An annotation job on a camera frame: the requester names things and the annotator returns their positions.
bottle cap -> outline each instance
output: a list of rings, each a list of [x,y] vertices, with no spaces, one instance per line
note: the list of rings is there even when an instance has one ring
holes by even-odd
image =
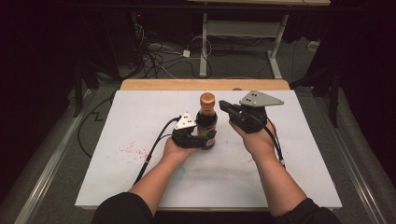
[[[210,92],[206,92],[201,95],[200,98],[201,106],[205,108],[210,108],[215,106],[215,95]]]

white table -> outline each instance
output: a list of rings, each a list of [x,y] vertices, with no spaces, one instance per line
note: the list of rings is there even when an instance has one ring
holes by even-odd
[[[195,114],[205,91],[118,91],[81,186],[76,206],[95,208],[128,190],[164,124],[186,111]],[[210,91],[217,101],[233,104],[247,91]],[[285,102],[268,106],[276,124],[286,167],[318,205],[340,208],[341,202],[309,130],[294,91],[263,91]],[[189,158],[172,177],[160,210],[252,211],[268,207],[257,169],[241,138],[228,124],[228,114],[215,107],[215,146]],[[165,133],[171,133],[175,123]],[[149,171],[163,153],[156,147]]]

right hand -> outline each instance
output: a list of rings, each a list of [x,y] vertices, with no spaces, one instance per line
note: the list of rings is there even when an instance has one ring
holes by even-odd
[[[229,122],[233,129],[242,137],[245,148],[251,154],[253,160],[276,159],[274,142],[264,129],[261,129],[257,133],[245,133],[234,123],[231,121]],[[268,120],[266,127],[271,131],[273,136],[275,136],[275,124],[273,123],[271,125]]]

silver metal plate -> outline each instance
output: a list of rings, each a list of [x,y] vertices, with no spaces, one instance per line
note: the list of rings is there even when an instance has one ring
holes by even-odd
[[[285,102],[273,96],[264,94],[260,91],[251,91],[241,101],[241,105],[248,105],[252,107],[262,107],[267,105],[283,105]]]

hand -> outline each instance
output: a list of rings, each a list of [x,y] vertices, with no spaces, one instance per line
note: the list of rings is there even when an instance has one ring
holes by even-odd
[[[176,168],[184,163],[187,158],[197,150],[198,148],[178,147],[172,140],[172,137],[169,137],[166,140],[161,161],[173,165]]]
[[[231,121],[230,125],[242,137],[245,148],[252,155],[253,160],[273,159],[276,157],[274,142],[264,129],[257,133],[245,133]],[[268,120],[266,127],[275,136],[275,124],[271,124],[271,121]]]

